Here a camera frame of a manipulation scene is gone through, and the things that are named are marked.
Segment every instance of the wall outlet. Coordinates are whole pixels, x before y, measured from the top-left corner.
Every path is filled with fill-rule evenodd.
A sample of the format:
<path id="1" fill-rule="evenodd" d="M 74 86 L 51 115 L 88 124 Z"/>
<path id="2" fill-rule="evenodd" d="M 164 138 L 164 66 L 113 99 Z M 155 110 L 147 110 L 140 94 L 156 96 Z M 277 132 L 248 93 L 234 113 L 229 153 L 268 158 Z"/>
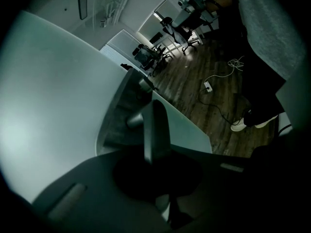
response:
<path id="1" fill-rule="evenodd" d="M 210 86 L 210 84 L 209 84 L 209 82 L 208 82 L 208 81 L 207 81 L 207 82 L 205 82 L 205 83 L 204 83 L 204 85 L 205 85 L 206 90 L 207 90 L 208 92 L 213 91 L 213 89 L 212 89 L 212 87 Z"/>
<path id="2" fill-rule="evenodd" d="M 106 27 L 106 20 L 104 19 L 104 20 L 101 20 L 101 23 L 100 23 L 100 25 L 99 25 L 101 28 L 104 28 L 104 27 Z"/>

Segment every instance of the gray shirt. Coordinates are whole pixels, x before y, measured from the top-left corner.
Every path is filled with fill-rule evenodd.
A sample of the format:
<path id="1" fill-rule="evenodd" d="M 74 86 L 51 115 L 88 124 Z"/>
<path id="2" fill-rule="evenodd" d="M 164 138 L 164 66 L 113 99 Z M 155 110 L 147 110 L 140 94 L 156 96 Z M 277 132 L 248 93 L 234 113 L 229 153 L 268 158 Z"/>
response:
<path id="1" fill-rule="evenodd" d="M 290 16 L 278 0 L 239 0 L 239 9 L 255 54 L 287 80 L 307 55 Z"/>

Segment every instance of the desk leg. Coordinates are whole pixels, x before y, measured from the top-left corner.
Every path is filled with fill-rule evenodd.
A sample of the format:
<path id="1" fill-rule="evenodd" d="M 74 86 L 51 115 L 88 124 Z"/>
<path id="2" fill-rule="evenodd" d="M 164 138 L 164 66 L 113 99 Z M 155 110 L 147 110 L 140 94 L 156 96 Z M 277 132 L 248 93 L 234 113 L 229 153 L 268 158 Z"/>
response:
<path id="1" fill-rule="evenodd" d="M 174 47 L 181 53 L 180 49 L 178 48 L 178 46 L 175 44 L 175 42 L 169 37 L 170 42 L 172 42 L 172 44 L 174 45 Z"/>
<path id="2" fill-rule="evenodd" d="M 195 32 L 196 36 L 198 37 L 199 42 L 203 45 L 203 41 L 202 41 L 202 39 L 200 37 L 200 34 L 203 35 L 203 37 L 204 37 L 204 34 L 203 34 L 201 28 L 200 27 L 197 28 L 196 30 L 194 30 L 194 32 Z"/>
<path id="3" fill-rule="evenodd" d="M 162 44 L 163 44 L 163 46 L 166 47 L 166 49 L 170 52 L 170 54 L 175 57 L 175 55 L 172 53 L 172 51 L 164 43 L 162 43 Z"/>

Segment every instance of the person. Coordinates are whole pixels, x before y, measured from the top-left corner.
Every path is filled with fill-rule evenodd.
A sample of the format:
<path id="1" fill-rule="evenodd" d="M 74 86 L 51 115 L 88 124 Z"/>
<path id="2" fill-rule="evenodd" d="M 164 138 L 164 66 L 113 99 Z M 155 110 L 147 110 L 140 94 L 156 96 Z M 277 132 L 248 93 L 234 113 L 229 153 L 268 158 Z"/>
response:
<path id="1" fill-rule="evenodd" d="M 235 0 L 214 0 L 223 8 Z M 242 94 L 252 108 L 231 125 L 238 132 L 246 127 L 262 128 L 284 112 L 276 92 L 307 55 L 307 49 L 290 16 L 278 0 L 237 0 L 247 31 Z M 206 2 L 209 11 L 219 7 Z"/>

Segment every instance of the chair base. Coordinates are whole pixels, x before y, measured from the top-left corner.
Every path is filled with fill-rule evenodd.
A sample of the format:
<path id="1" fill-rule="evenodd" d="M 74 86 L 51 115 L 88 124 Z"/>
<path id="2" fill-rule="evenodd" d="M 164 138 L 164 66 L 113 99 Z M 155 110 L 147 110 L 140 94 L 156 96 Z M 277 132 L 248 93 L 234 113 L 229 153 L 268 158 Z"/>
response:
<path id="1" fill-rule="evenodd" d="M 186 55 L 185 51 L 187 50 L 188 47 L 193 47 L 195 50 L 197 50 L 196 47 L 193 45 L 194 43 L 200 44 L 199 41 L 192 41 L 188 43 L 188 46 L 186 48 L 181 49 L 184 55 Z"/>

